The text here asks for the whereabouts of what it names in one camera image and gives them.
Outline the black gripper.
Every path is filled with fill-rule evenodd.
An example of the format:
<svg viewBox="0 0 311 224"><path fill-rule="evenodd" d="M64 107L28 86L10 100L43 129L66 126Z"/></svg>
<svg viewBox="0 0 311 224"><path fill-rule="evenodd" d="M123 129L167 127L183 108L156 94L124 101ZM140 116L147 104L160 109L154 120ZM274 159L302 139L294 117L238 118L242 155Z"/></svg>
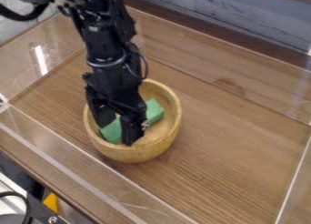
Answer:
<svg viewBox="0 0 311 224"><path fill-rule="evenodd" d="M142 100L139 88L148 73L142 71L147 65L140 49L127 43L115 61L88 56L92 71L83 75L87 83L87 102L99 128L107 127L122 116L122 142L131 146L144 136L147 105Z"/></svg>

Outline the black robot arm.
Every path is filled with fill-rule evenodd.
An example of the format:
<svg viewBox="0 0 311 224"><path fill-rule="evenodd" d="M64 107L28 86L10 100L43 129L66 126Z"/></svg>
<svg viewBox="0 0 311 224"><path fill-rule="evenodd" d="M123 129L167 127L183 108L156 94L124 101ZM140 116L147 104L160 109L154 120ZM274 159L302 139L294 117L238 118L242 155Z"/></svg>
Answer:
<svg viewBox="0 0 311 224"><path fill-rule="evenodd" d="M0 16L14 21L31 21L56 5L75 24L87 48L91 71L83 75L88 108L98 127L120 121L120 141L132 145L144 135L147 105L140 85L148 77L148 64L132 43L135 20L124 0L20 0L34 11L20 14L0 4Z"/></svg>

